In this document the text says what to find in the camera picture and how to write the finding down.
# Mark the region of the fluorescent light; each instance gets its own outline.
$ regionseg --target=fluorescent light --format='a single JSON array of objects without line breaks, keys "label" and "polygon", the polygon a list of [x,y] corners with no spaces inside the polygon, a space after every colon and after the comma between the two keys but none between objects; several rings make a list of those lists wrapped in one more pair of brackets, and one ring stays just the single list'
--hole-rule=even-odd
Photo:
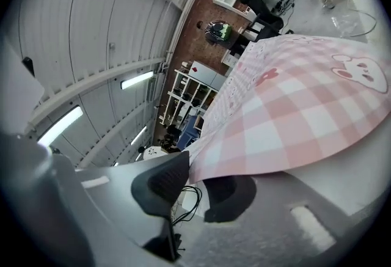
[{"label": "fluorescent light", "polygon": [[134,138],[134,140],[130,143],[130,145],[133,145],[135,143],[135,141],[139,138],[139,136],[141,136],[141,134],[147,129],[147,126],[145,126],[140,132],[139,134]]},{"label": "fluorescent light", "polygon": [[125,80],[121,82],[121,89],[129,88],[130,86],[133,86],[134,84],[137,84],[143,80],[147,80],[153,76],[153,71],[149,71],[148,73],[142,74],[140,76],[134,77],[129,80]]},{"label": "fluorescent light", "polygon": [[56,122],[39,140],[38,143],[48,147],[56,140],[65,129],[68,128],[76,119],[83,115],[83,111],[80,106],[72,109],[67,115],[63,116],[58,122]]}]

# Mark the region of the pink plaid blanket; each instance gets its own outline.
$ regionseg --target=pink plaid blanket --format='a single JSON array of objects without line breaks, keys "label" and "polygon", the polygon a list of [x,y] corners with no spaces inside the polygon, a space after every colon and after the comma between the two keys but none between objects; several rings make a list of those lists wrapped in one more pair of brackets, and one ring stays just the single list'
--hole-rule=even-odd
[{"label": "pink plaid blanket", "polygon": [[336,38],[250,43],[186,149],[190,182],[277,172],[349,147],[390,112],[390,62]]}]

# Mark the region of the ceiling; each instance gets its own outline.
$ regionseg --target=ceiling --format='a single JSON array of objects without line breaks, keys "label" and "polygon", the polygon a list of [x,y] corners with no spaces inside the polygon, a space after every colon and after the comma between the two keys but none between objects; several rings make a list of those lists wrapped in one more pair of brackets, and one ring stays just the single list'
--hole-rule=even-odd
[{"label": "ceiling", "polygon": [[32,59],[45,88],[29,138],[80,106],[83,115],[52,146],[75,167],[133,162],[152,142],[157,102],[147,98],[148,81],[125,90],[120,82],[158,69],[183,1],[13,0],[1,31],[20,60]]}]

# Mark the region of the black chair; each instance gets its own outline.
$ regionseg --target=black chair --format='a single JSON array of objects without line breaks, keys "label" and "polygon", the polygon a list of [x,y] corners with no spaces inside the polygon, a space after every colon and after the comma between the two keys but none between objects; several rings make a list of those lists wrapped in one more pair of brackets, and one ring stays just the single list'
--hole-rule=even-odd
[{"label": "black chair", "polygon": [[[281,17],[276,16],[266,6],[263,0],[240,0],[240,3],[248,5],[257,17],[253,20],[253,22],[248,25],[246,30],[255,32],[258,34],[255,41],[266,38],[277,37],[280,34],[280,30],[283,28],[283,20]],[[264,25],[264,28],[261,31],[256,31],[253,28],[255,23],[260,23]]]}]

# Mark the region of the chair backrest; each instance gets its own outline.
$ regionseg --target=chair backrest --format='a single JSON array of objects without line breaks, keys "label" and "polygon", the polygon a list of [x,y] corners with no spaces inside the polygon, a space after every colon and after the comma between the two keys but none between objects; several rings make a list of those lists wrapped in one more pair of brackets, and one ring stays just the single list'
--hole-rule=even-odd
[{"label": "chair backrest", "polygon": [[281,17],[275,16],[270,12],[263,0],[240,0],[242,4],[248,5],[259,18],[273,26],[276,25],[277,29],[283,27],[283,20]]}]

